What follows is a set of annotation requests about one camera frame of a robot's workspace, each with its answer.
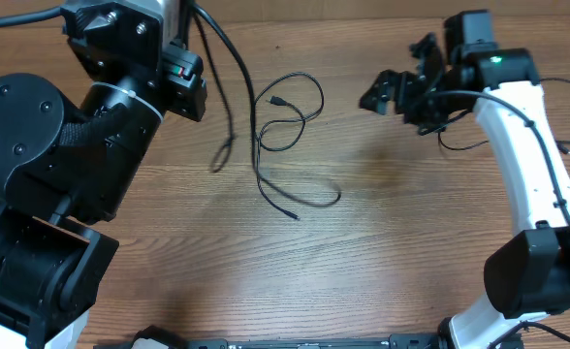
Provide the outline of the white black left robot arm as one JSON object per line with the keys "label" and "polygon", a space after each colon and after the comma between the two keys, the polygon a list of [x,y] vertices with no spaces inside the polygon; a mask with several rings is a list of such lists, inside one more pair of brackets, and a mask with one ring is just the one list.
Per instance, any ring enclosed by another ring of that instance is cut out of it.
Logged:
{"label": "white black left robot arm", "polygon": [[200,121],[202,59],[190,1],[67,1],[0,17],[62,17],[91,86],[74,104],[43,77],[0,77],[0,348],[72,348],[118,248],[110,221],[172,112]]}

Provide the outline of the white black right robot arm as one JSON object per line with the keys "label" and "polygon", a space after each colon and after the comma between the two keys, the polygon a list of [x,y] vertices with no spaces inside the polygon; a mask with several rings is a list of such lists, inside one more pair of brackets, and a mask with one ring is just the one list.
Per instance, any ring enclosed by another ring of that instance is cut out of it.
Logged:
{"label": "white black right robot arm", "polygon": [[570,176],[524,48],[502,49],[486,10],[446,19],[410,48],[415,72],[381,72],[362,109],[393,111],[420,135],[473,114],[488,137],[513,217],[512,238],[484,266],[484,294],[435,333],[394,333],[392,348],[520,348],[521,330],[570,309]]}

